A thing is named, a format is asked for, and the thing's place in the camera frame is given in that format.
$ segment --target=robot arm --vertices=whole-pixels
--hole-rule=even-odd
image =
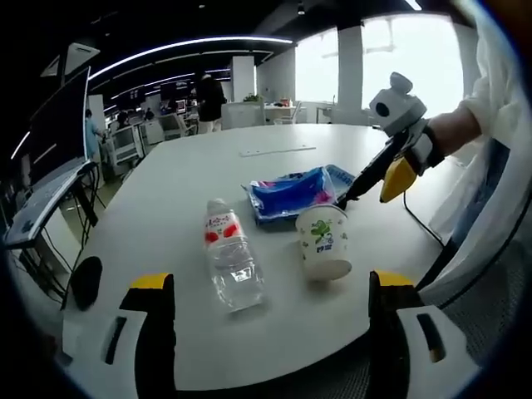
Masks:
[[[390,88],[379,91],[370,108],[379,125],[390,137],[385,148],[357,176],[340,206],[368,192],[384,180],[381,202],[389,202],[406,191],[429,167],[438,165],[444,155],[434,132],[423,119],[425,105],[408,93],[412,83],[403,75],[390,75]]]

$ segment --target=window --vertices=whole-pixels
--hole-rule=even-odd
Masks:
[[[337,29],[321,32],[296,47],[296,100],[333,102],[338,96]]]
[[[390,86],[397,71],[425,103],[425,117],[453,111],[464,92],[458,40],[450,18],[402,14],[372,18],[362,27],[362,108]]]

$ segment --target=paper cup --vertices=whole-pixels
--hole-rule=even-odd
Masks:
[[[303,267],[310,280],[335,280],[351,271],[347,256],[347,215],[334,205],[304,210],[296,220]]]

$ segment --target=cup logo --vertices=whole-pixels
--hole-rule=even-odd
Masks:
[[[322,251],[328,251],[333,247],[333,234],[331,233],[331,220],[324,222],[318,220],[316,223],[312,223],[310,230],[311,235],[317,236],[316,245],[320,244],[316,248],[316,252],[319,254]]]

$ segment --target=gray floor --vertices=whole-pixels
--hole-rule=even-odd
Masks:
[[[105,204],[105,206],[107,206],[111,202],[112,198],[115,196],[116,192],[120,189],[121,186],[121,180],[116,179],[111,182],[106,182],[97,191],[98,196],[101,198],[101,201]],[[89,190],[86,190],[87,198],[90,198],[90,194],[91,192]],[[83,228],[81,226],[80,217],[78,216],[78,213],[76,211],[76,203],[74,202],[74,199],[70,198],[63,201],[60,208],[63,217],[68,223],[68,227],[70,227],[70,230],[74,234],[74,237],[76,237],[76,239],[81,242],[81,233],[83,231]],[[81,219],[85,220],[85,213],[83,212],[83,209],[80,205],[78,205],[78,209],[80,211]],[[105,212],[103,205],[100,203],[100,201],[98,201],[98,199],[95,200],[94,210],[98,218],[100,218]]]

